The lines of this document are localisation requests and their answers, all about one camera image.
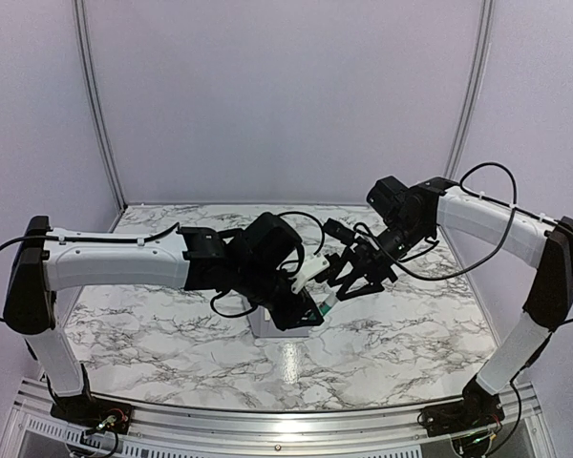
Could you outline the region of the grey paper envelope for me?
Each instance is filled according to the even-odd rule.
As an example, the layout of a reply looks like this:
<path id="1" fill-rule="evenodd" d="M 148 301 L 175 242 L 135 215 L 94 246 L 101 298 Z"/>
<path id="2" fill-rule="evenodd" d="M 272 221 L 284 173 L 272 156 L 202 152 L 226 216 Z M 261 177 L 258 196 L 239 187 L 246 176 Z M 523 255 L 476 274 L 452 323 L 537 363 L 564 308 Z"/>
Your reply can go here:
<path id="1" fill-rule="evenodd" d="M 311 326 L 303 326 L 281 331 L 274 324 L 269 311 L 263 307 L 248 315 L 247 320 L 253 336 L 258 339 L 305 338 L 312 329 Z"/>

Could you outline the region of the green white glue stick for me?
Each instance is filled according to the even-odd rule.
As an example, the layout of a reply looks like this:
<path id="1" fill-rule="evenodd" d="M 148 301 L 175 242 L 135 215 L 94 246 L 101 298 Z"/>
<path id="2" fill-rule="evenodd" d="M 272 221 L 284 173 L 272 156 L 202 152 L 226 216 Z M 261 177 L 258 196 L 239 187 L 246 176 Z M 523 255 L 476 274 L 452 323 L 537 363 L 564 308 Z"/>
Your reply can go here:
<path id="1" fill-rule="evenodd" d="M 326 316 L 337 303 L 336 295 L 331 293 L 318 305 L 318 310 L 322 316 Z"/>

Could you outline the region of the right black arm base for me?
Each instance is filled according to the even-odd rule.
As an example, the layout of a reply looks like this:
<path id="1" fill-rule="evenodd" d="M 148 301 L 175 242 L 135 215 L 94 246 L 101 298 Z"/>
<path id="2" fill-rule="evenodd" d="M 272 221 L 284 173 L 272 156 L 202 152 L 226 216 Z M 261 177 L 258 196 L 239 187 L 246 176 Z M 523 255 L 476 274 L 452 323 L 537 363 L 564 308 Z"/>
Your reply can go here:
<path id="1" fill-rule="evenodd" d="M 491 400 L 486 405 L 479 401 L 460 400 L 425 406 L 416 420 L 429 437 L 436 437 L 498 425 L 504 418 L 502 404 L 498 400 Z"/>

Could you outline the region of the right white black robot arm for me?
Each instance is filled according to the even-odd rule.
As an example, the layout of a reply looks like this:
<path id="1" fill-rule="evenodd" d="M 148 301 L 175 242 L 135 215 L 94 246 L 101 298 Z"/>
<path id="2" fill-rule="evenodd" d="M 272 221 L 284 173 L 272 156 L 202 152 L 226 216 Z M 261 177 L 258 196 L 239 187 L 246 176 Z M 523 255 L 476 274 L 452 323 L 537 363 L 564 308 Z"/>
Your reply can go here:
<path id="1" fill-rule="evenodd" d="M 325 233 L 339 240 L 344 252 L 330 261 L 326 282 L 339 285 L 337 298 L 351 297 L 351 285 L 367 281 L 355 295 L 373 294 L 384 280 L 403 273 L 425 281 L 408 268 L 407 253 L 423 239 L 434 240 L 438 229 L 459 232 L 492 246 L 483 259 L 456 272 L 436 276 L 448 281 L 467 275 L 498 255 L 519 260 L 531 272 L 530 290 L 523 295 L 520 318 L 495 353 L 463 390 L 454 418 L 474 427 L 491 411 L 490 398 L 499 394 L 531 365 L 562 326 L 573 323 L 573 219 L 552 219 L 509 202 L 467 189 L 462 182 L 434 177 L 412 187 L 395 177 L 378 180 L 368 204 L 386 228 L 376 235 L 364 223 L 347 228 L 330 220 Z"/>

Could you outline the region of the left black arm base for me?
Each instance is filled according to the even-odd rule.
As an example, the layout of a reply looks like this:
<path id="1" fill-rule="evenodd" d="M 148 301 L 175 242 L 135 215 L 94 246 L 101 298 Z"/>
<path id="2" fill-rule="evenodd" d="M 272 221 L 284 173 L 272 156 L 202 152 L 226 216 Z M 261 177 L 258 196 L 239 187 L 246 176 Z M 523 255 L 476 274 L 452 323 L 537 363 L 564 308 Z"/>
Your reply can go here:
<path id="1" fill-rule="evenodd" d="M 52 417 L 87 429 L 96 428 L 102 421 L 114 416 L 115 421 L 107 429 L 118 434 L 128 432 L 132 414 L 132 405 L 104 399 L 93 399 L 91 402 L 62 400 L 51 408 Z"/>

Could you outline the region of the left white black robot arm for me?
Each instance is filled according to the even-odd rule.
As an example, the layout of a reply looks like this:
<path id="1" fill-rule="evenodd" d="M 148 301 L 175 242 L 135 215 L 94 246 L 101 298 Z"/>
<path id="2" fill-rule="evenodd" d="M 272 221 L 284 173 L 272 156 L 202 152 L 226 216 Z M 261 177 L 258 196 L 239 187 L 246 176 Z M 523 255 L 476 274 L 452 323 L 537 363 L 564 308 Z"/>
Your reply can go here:
<path id="1" fill-rule="evenodd" d="M 53 411 L 82 425 L 124 405 L 93 396 L 87 371 L 74 356 L 53 307 L 57 292 L 90 285 L 154 285 L 214 290 L 262 307 L 275 327 L 312 327 L 324 318 L 305 288 L 305 249 L 299 234 L 265 212 L 245 228 L 215 231 L 178 223 L 154 235 L 77 233 L 31 219 L 16 240 L 3 320 L 23 335 L 44 368 Z"/>

